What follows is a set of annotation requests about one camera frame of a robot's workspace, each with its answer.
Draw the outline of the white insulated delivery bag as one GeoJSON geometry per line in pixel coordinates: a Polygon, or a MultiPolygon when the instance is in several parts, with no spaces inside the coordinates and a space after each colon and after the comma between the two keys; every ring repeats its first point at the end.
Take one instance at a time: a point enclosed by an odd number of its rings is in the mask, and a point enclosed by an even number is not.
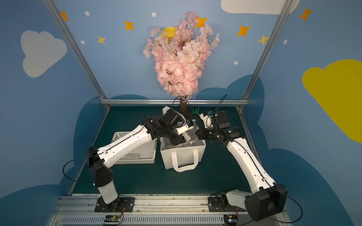
{"type": "Polygon", "coordinates": [[[183,133],[186,142],[174,146],[170,139],[162,137],[160,139],[160,152],[163,158],[165,169],[173,168],[177,172],[193,170],[202,160],[206,142],[197,137],[196,131],[199,129],[196,120],[190,122],[190,129],[183,133]]]}

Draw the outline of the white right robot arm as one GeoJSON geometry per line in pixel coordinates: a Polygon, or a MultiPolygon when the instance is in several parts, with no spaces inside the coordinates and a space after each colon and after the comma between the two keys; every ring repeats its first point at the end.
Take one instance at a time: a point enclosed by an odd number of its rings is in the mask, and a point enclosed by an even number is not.
{"type": "Polygon", "coordinates": [[[288,195],[286,187],[277,184],[266,172],[239,128],[231,126],[226,112],[205,111],[200,118],[204,126],[197,130],[197,137],[222,142],[237,161],[251,190],[249,194],[237,189],[228,190],[223,195],[227,205],[246,210],[256,222],[283,212],[288,195]]]}

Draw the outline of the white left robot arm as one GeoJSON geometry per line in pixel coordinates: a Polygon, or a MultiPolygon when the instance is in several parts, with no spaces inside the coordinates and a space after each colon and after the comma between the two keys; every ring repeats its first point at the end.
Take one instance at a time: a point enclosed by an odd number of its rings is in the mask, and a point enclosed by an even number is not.
{"type": "Polygon", "coordinates": [[[119,198],[114,185],[114,173],[111,170],[119,159],[156,138],[166,137],[174,146],[183,144],[186,142],[183,134],[193,127],[191,119],[186,120],[181,113],[167,107],[162,116],[147,117],[121,139],[98,149],[89,148],[86,152],[87,169],[103,202],[110,205],[119,198]]]}

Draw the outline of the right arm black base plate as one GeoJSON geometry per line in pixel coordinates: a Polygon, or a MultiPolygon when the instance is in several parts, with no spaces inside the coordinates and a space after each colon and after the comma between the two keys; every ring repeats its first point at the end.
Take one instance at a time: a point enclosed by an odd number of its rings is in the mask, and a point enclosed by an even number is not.
{"type": "Polygon", "coordinates": [[[246,210],[231,206],[225,198],[218,196],[208,197],[208,209],[210,212],[246,212],[246,210]]]}

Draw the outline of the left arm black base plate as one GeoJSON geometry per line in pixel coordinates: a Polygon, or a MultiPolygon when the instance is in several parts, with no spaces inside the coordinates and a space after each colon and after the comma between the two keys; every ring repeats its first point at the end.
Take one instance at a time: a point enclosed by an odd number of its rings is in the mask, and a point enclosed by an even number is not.
{"type": "Polygon", "coordinates": [[[110,204],[106,204],[102,197],[97,200],[94,212],[132,212],[134,197],[118,197],[110,204]]]}

